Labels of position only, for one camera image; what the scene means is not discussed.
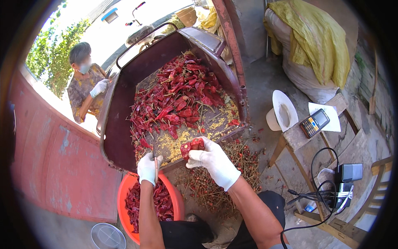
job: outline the maroon metal bin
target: maroon metal bin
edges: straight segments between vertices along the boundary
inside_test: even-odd
[[[240,129],[234,130],[218,141],[224,141],[227,137],[242,133],[249,123],[246,86],[239,85],[233,71],[220,58],[225,43],[225,40],[217,35],[195,27],[188,27],[165,36],[121,67],[119,76],[107,92],[109,101],[101,114],[103,120],[99,121],[101,153],[111,166],[137,172],[134,147],[131,145],[129,135],[130,122],[126,121],[126,117],[130,117],[131,114],[130,106],[134,104],[136,85],[189,49],[195,56],[202,59],[203,65],[215,73],[223,89],[238,107],[240,122],[244,124]],[[182,159],[172,164],[181,165],[180,161],[182,162]]]

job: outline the face mask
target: face mask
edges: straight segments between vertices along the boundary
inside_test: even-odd
[[[91,67],[91,60],[88,63],[81,65],[80,70],[78,71],[85,75],[90,69],[90,67]]]

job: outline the forearm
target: forearm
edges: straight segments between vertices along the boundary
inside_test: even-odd
[[[281,224],[242,176],[228,189],[228,193],[259,249],[281,243]]]
[[[153,202],[153,185],[147,180],[141,182],[140,194],[140,248],[164,248],[162,228],[156,216]]]
[[[88,112],[88,109],[90,108],[91,103],[93,102],[93,98],[89,94],[87,98],[83,101],[82,106],[79,109],[79,115],[80,117],[84,120],[86,117],[86,114]]]

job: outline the metal chain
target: metal chain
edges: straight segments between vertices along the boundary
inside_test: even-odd
[[[116,170],[116,171],[119,171],[120,173],[126,174],[126,175],[128,175],[128,176],[133,176],[133,177],[137,177],[137,178],[139,177],[139,176],[136,175],[136,174],[132,174],[130,171],[127,171],[127,170],[125,170],[125,169],[116,167],[116,166],[114,166],[114,165],[108,164],[108,166],[109,166],[109,168],[114,169],[114,170]]]

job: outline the hand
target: hand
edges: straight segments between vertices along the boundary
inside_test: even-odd
[[[218,144],[207,137],[201,138],[206,151],[191,150],[186,166],[189,169],[200,166],[207,168],[213,180],[226,192],[239,178],[240,171],[235,168]]]
[[[157,157],[158,167],[162,165],[163,156]],[[152,161],[152,152],[147,153],[138,162],[137,173],[140,176],[140,184],[143,180],[147,180],[155,186],[155,161]]]
[[[96,86],[91,90],[91,92],[90,92],[91,97],[95,98],[100,93],[105,92],[106,87],[107,87],[109,82],[110,82],[110,80],[108,80],[108,79],[103,79],[103,80],[99,81],[96,84]]]

